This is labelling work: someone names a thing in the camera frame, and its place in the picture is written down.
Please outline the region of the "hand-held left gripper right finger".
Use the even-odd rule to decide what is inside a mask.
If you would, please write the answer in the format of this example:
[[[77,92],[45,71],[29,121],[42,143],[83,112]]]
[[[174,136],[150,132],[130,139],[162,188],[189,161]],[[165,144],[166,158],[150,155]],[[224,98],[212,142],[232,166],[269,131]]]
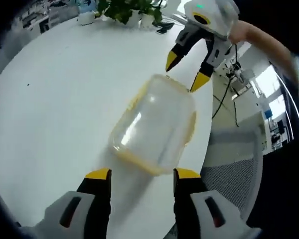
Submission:
[[[175,168],[173,176],[179,239],[256,239],[260,236],[260,229],[247,226],[234,204],[215,190],[205,190],[199,174]]]

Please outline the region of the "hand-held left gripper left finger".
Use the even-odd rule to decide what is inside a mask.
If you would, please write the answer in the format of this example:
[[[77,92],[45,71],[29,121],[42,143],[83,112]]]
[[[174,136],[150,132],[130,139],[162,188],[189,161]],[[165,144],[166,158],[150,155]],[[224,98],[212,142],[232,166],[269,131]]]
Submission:
[[[76,191],[68,191],[50,206],[36,225],[38,239],[105,239],[111,213],[112,171],[88,173]]]

